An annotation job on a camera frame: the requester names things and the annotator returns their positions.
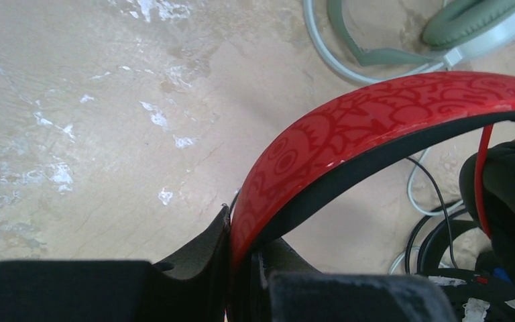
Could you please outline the red headphones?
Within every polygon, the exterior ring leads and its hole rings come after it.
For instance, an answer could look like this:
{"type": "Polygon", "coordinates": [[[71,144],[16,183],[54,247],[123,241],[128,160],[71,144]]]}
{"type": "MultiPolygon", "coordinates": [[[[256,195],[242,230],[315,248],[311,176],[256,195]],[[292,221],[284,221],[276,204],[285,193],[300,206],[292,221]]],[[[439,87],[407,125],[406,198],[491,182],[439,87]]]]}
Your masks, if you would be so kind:
{"type": "Polygon", "coordinates": [[[515,76],[432,72],[337,97],[284,130],[250,170],[231,231],[231,290],[248,256],[363,179],[427,147],[483,128],[461,173],[471,216],[515,285],[515,141],[487,149],[492,125],[515,121],[515,76]]]}

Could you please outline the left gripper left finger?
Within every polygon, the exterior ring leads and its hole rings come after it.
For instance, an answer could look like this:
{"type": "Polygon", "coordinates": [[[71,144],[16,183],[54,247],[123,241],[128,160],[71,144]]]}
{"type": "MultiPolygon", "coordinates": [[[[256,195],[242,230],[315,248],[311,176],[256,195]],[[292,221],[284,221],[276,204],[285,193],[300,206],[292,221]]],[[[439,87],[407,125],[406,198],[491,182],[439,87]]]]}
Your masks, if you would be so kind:
{"type": "Polygon", "coordinates": [[[0,262],[0,321],[222,321],[230,218],[159,262],[0,262]]]}

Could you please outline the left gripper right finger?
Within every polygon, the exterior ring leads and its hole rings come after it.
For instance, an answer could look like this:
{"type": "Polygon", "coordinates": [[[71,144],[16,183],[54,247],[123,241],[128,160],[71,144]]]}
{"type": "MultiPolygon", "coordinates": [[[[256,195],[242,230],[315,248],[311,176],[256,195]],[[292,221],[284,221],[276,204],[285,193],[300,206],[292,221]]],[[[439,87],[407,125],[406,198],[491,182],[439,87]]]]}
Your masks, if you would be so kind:
{"type": "Polygon", "coordinates": [[[455,321],[444,292],[419,276],[325,274],[283,239],[251,254],[254,321],[455,321]]]}

